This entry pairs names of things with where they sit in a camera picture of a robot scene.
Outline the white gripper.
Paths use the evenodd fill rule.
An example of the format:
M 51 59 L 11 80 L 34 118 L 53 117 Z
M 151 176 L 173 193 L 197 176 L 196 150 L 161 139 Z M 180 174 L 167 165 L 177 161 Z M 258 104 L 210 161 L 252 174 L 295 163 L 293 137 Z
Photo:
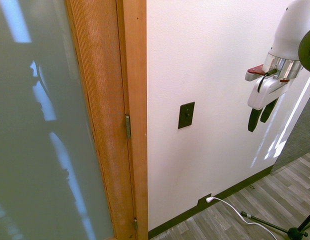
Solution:
M 262 123 L 266 123 L 269 119 L 275 105 L 276 99 L 286 93 L 290 88 L 292 81 L 282 82 L 273 77 L 263 80 L 261 87 L 259 87 L 259 79 L 253 87 L 253 90 L 248 98 L 248 106 L 252 108 L 248 121 L 248 131 L 253 132 L 258 124 L 259 117 Z

